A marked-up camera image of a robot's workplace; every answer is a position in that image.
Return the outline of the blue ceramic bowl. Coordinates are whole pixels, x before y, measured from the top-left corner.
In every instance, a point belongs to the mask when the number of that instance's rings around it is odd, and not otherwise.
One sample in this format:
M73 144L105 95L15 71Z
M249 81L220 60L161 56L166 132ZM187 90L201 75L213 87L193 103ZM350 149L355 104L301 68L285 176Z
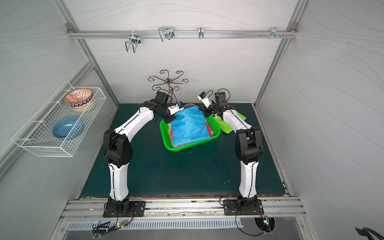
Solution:
M73 140L84 130L84 124L79 118L67 118L57 123L53 128L53 136L59 140Z

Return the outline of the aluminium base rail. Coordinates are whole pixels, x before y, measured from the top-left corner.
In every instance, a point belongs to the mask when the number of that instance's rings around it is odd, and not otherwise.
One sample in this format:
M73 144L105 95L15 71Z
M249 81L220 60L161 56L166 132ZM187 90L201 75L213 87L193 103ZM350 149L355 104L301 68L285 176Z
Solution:
M253 210L237 211L226 207L224 201L229 198L131 198L131 202L144 201L146 219L196 219L226 218L226 212L240 218L252 217ZM256 206L259 213L268 217L306 217L306 210L298 197L259 197L261 206ZM91 198L68 201L59 220L82 221L102 220L107 199Z

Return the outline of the metal clip hook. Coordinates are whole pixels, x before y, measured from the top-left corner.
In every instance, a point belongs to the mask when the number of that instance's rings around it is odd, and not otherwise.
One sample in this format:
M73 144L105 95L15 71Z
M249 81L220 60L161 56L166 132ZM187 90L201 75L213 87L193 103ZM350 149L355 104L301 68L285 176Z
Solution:
M174 30L172 27L160 27L158 28L158 33L160 35L160 39L163 42L165 39L171 40L174 36Z

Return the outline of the pink bunny raincoat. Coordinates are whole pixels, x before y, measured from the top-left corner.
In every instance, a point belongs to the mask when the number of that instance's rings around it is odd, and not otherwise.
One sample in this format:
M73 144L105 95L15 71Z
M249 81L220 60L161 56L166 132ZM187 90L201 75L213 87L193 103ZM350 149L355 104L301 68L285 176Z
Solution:
M205 120L205 122L206 122L206 127L207 127L207 130L208 130L208 133L210 134L210 137L213 137L213 135L214 135L214 131L212 130L211 126L208 124L208 121ZM169 123L169 124L168 124L168 127L169 127L168 132L169 132L169 135L170 135L170 140L171 140L172 147L173 147L173 148L181 147L181 145L176 146L176 145L173 143L173 129L172 129L172 124Z

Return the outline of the aluminium top rail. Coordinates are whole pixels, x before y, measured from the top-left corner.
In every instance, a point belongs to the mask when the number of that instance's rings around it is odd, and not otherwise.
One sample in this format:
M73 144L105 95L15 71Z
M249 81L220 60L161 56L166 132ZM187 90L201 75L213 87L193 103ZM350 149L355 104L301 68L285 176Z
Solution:
M208 30L204 28L203 39L269 39L262 38L260 34L269 34L271 29L267 30ZM154 31L69 31L71 39L129 39L132 33L139 35L141 40L160 40L158 30ZM198 28L194 30L174 30L175 36L172 39L199 39ZM286 34L284 39L296 38L299 33L295 25L288 30L278 30L279 34Z

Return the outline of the dark metal hook stand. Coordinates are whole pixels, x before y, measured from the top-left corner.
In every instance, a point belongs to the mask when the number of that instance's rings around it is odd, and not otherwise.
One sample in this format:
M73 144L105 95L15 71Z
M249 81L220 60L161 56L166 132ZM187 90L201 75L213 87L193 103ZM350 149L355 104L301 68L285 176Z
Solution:
M163 78L160 78L158 76L150 76L148 77L149 82L154 82L155 80L159 80L159 84L152 85L152 90L155 92L164 92L166 93L170 99L168 100L169 104L176 104L179 101L177 100L177 97L175 95L175 92L177 92L180 87L179 85L186 85L189 83L189 80L186 78L183 78L184 72L183 71L176 71L176 77L171 78L170 71L169 70L160 70L160 75L163 76Z

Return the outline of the orange patterned bowl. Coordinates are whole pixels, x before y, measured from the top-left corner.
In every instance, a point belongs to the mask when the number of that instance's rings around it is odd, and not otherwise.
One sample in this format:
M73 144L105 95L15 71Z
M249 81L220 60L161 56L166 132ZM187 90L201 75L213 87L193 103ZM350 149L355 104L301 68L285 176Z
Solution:
M90 89L78 89L67 94L64 103L72 109L83 109L91 103L93 96Z

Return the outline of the blue raincoat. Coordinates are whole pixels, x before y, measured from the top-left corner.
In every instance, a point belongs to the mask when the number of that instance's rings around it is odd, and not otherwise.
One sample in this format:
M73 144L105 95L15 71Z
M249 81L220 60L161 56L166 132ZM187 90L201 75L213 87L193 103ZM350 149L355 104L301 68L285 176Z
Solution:
M207 128L206 118L197 106L184 108L177 112L171 125L172 142L175 146L183 146L211 137Z

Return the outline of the small metal hook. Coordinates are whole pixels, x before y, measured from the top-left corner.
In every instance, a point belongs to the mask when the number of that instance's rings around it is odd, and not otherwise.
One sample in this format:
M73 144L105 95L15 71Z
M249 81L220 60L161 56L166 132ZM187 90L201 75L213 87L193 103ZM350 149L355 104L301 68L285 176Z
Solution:
M204 38L204 28L203 27L198 28L198 35L199 35L199 39Z

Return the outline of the metal bracket hook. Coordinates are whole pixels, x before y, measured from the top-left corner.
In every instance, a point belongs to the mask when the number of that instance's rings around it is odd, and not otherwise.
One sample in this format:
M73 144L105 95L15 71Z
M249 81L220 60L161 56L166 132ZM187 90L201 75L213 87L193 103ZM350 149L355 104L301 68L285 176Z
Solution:
M269 38L269 39L284 39L287 37L286 34L279 34L276 27L273 27L269 34L263 35L260 34L262 38Z

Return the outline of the lilac ceramic bowl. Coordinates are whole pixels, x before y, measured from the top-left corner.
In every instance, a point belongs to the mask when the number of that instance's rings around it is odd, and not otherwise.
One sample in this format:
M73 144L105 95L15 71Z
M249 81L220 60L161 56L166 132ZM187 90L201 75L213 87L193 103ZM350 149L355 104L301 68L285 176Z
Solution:
M192 107L195 107L195 106L196 106L195 104L188 103L188 104L184 105L184 109L192 108Z

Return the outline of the green plastic basket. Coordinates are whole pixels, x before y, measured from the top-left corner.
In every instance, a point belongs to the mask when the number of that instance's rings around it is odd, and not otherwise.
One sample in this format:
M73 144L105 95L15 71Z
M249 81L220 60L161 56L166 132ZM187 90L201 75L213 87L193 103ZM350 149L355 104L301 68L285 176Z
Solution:
M205 120L206 120L206 124L210 126L211 133L213 135L209 139L196 141L196 142L185 144L185 145L178 146L178 147L175 147L173 145L172 140L171 140L171 125L166 124L164 120L161 120L159 127L160 127L160 131L161 131L161 135L163 138L163 143L164 143L165 148L169 151L172 151L172 152L179 152L179 151L182 151L185 149L189 149L189 148L192 148L192 147L195 147L198 145L202 145L202 144L211 142L211 141L215 140L216 138L218 138L221 134L221 129L220 129L218 123L216 122L215 118L213 117L213 115L211 115L208 118L205 118Z

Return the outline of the metal double hook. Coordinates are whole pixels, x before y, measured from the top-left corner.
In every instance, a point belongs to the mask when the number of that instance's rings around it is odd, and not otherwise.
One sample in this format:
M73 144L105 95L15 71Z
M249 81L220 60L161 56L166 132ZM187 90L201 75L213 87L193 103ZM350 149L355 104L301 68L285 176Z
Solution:
M129 52L132 49L133 53L136 52L138 44L141 43L141 37L132 33L129 35L129 40L125 42L126 52Z

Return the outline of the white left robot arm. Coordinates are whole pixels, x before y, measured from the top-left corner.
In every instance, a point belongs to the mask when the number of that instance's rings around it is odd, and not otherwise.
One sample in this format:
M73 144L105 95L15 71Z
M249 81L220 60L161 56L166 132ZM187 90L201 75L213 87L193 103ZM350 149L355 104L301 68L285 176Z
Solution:
M110 194L103 213L104 218L143 217L146 201L130 201L128 169L134 152L131 141L153 118L165 121L175 119L180 104L170 104L170 96L157 92L155 98L145 101L137 112L116 129L104 132L104 155L110 171Z

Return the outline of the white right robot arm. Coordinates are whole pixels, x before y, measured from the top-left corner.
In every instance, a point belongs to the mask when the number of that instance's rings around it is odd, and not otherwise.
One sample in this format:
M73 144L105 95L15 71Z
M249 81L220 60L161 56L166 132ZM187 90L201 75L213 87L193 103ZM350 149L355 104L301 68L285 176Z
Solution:
M264 153L261 129L253 127L241 118L235 108L228 104L225 92L215 93L214 101L211 101L205 92L198 95L198 99L204 105L201 110L206 117L219 116L236 134L235 154L241 166L240 195L235 201L224 201L224 206L229 209L225 215L262 216L264 209L256 188L257 169Z

